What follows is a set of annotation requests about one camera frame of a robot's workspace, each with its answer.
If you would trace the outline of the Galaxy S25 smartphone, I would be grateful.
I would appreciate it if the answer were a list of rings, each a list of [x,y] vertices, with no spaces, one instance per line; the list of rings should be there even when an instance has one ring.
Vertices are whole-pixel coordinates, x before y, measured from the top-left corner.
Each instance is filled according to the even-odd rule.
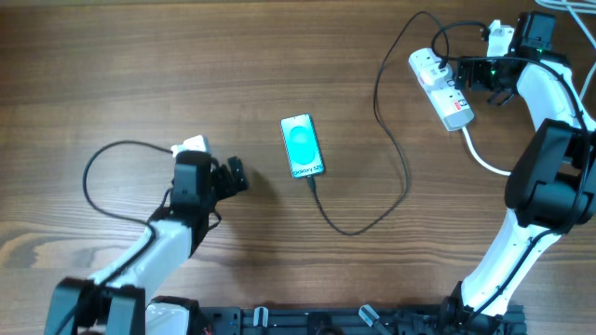
[[[281,119],[279,123],[291,175],[301,179],[322,174],[325,165],[311,115],[299,114]]]

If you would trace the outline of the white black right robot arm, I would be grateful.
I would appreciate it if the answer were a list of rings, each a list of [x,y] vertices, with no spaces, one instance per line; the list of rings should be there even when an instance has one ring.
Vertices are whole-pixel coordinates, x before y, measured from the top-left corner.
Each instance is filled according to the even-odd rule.
[[[491,332],[504,323],[511,296],[550,246],[595,214],[595,122],[585,111],[563,54],[551,50],[554,16],[523,12],[516,27],[478,22],[485,56],[429,52],[425,79],[439,92],[466,88],[520,96],[535,135],[508,173],[507,213],[478,267],[442,304],[443,328]]]

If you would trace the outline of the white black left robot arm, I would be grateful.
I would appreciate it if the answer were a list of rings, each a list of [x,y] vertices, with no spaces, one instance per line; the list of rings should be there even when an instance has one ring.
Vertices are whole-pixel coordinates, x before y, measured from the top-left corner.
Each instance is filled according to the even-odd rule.
[[[139,240],[87,279],[67,277],[54,289],[47,334],[211,334],[215,327],[196,300],[158,296],[171,273],[190,259],[207,233],[219,201],[248,189],[242,161],[221,164],[202,136],[167,150],[175,160],[171,187],[143,221]]]

